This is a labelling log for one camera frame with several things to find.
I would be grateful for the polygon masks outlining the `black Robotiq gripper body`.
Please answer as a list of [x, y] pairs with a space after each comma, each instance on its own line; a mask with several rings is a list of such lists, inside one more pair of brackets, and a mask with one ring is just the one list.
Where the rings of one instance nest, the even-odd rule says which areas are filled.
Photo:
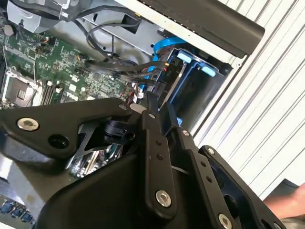
[[191, 178], [168, 156], [131, 154], [76, 181], [45, 204], [38, 229], [214, 229]]

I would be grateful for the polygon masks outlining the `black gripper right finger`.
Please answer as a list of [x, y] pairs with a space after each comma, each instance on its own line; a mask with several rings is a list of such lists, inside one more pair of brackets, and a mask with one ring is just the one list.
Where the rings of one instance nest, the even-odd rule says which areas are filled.
[[191, 179], [193, 215], [203, 229], [283, 229], [284, 224], [211, 146], [198, 148], [179, 127], [171, 103], [166, 103], [166, 136], [171, 139], [173, 166]]

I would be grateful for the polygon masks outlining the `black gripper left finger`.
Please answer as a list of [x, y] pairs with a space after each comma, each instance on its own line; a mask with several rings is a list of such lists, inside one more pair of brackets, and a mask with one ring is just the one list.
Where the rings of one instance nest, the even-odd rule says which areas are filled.
[[168, 156], [163, 135], [164, 115], [154, 94], [138, 113], [118, 98], [50, 104], [3, 110], [0, 113], [0, 151], [37, 172], [60, 175], [72, 160], [112, 144], [123, 156], [144, 153]]

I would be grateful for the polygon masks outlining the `person bare hand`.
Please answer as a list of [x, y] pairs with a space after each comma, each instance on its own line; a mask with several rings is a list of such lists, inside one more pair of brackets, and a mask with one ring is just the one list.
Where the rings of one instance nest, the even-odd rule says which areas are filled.
[[279, 218], [299, 217], [305, 214], [305, 184], [285, 196], [267, 197], [265, 205]]

